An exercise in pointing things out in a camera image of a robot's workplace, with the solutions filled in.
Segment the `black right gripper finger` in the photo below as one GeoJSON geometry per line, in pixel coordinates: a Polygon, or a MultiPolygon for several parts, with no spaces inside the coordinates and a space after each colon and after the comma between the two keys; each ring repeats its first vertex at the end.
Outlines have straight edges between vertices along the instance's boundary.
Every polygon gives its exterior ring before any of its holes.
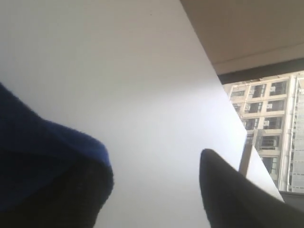
{"type": "Polygon", "coordinates": [[[266,193],[215,151],[200,156],[200,191],[212,228],[302,228],[304,213],[266,193]]]}

